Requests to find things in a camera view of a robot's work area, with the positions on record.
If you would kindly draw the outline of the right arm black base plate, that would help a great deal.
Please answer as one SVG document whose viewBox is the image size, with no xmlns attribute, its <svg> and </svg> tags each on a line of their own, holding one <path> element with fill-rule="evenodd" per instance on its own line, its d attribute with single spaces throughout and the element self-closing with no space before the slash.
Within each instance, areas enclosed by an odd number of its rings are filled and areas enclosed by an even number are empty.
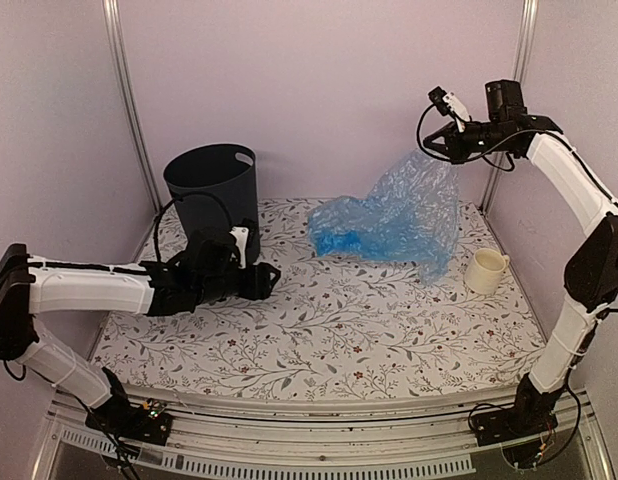
<svg viewBox="0 0 618 480">
<path fill-rule="evenodd" d="M 490 403 L 476 405 L 469 412 L 467 423 L 479 446 L 549 433 L 558 427 L 557 418 L 552 412 L 525 420 L 514 414 L 513 407 L 505 408 Z"/>
</svg>

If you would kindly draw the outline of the blue plastic trash bag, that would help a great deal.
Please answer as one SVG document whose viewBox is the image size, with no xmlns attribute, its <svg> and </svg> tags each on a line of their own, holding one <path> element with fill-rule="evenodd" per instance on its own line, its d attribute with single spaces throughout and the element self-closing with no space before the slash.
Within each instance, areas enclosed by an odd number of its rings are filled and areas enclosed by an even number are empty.
<svg viewBox="0 0 618 480">
<path fill-rule="evenodd" d="M 414 262 L 425 283 L 447 274 L 459 228 L 456 171 L 419 150 L 388 169 L 367 196 L 330 200 L 307 219 L 318 256 Z"/>
</svg>

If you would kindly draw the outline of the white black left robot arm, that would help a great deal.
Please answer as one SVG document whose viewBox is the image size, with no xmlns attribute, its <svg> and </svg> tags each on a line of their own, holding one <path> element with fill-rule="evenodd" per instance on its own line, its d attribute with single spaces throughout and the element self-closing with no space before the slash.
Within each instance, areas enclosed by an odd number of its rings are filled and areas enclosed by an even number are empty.
<svg viewBox="0 0 618 480">
<path fill-rule="evenodd" d="M 36 317 L 48 312 L 192 313 L 230 297 L 267 299 L 281 272 L 247 258 L 251 231 L 205 229 L 171 259 L 107 265 L 55 261 L 8 247 L 0 261 L 0 361 L 15 361 L 73 394 L 95 428 L 127 434 L 155 425 L 159 408 L 134 407 L 116 375 L 75 353 Z"/>
</svg>

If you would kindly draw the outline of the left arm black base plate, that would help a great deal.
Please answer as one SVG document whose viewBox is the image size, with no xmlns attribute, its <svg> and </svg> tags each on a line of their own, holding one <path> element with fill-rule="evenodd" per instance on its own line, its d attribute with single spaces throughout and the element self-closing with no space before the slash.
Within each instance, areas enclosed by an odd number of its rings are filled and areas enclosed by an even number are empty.
<svg viewBox="0 0 618 480">
<path fill-rule="evenodd" d="M 165 446 L 170 436 L 173 416 L 153 405 L 133 406 L 128 400 L 111 398 L 98 408 L 90 409 L 85 425 L 115 438 L 136 440 Z"/>
</svg>

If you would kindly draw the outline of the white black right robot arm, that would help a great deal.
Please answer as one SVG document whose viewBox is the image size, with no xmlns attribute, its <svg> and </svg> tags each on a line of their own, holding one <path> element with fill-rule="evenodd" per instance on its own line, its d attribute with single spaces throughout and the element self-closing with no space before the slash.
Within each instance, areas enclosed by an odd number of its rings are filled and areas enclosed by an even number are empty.
<svg viewBox="0 0 618 480">
<path fill-rule="evenodd" d="M 508 161 L 528 160 L 570 207 L 584 240 L 564 267 L 565 299 L 558 320 L 544 351 L 520 380 L 513 405 L 470 415 L 468 424 L 479 445 L 556 428 L 554 407 L 618 296 L 618 199 L 551 118 L 528 112 L 519 82 L 489 82 L 485 95 L 488 118 L 475 121 L 453 93 L 431 90 L 431 108 L 450 121 L 428 136 L 417 134 L 418 147 L 452 165 L 493 153 Z"/>
</svg>

